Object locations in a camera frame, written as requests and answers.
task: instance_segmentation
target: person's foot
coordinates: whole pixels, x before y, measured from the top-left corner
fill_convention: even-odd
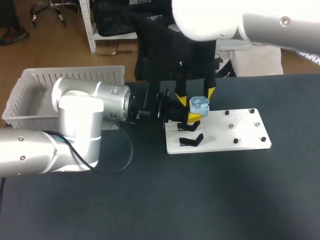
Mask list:
[[[2,37],[0,37],[0,45],[10,45],[16,41],[26,39],[29,37],[29,33],[21,27],[20,30],[15,30],[14,28],[9,28]]]

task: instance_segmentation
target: chair base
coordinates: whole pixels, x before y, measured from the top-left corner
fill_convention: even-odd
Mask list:
[[[59,10],[58,7],[60,6],[66,6],[70,9],[73,9],[74,11],[76,11],[77,13],[81,12],[81,8],[80,6],[78,6],[77,4],[75,4],[72,1],[67,1],[67,2],[61,2],[61,3],[53,3],[52,0],[48,0],[48,2],[38,2],[36,4],[34,4],[31,9],[30,9],[30,14],[31,14],[31,23],[33,25],[33,27],[36,27],[36,18],[37,16],[43,12],[46,9],[51,9],[52,11],[54,11],[58,17],[59,20],[61,21],[61,24],[63,27],[67,26],[67,23],[64,19],[64,17],[62,16],[61,11]]]

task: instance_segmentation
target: black bracket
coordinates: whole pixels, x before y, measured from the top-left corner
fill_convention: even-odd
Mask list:
[[[189,131],[189,132],[194,132],[195,130],[197,130],[197,128],[200,125],[200,121],[195,121],[193,123],[193,125],[188,125],[188,124],[184,124],[182,122],[179,122],[176,126],[178,127],[178,131]]]
[[[204,134],[200,133],[199,136],[195,140],[185,138],[185,137],[180,137],[179,141],[180,141],[181,146],[198,147],[198,145],[202,142],[203,139],[204,139]]]

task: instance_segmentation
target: black tabletop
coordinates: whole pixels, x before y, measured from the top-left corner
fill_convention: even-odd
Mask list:
[[[0,239],[319,240],[320,75],[217,83],[211,110],[257,108],[270,149],[169,155],[153,126],[126,127],[119,174],[8,178]],[[124,133],[102,139],[101,168],[121,166]]]

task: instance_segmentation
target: white plastic basket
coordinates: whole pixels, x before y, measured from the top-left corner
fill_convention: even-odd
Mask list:
[[[125,84],[124,66],[29,68],[11,91],[2,114],[7,124],[33,131],[58,130],[58,114],[52,107],[52,89],[61,77],[108,84]],[[117,129],[103,122],[103,130]]]

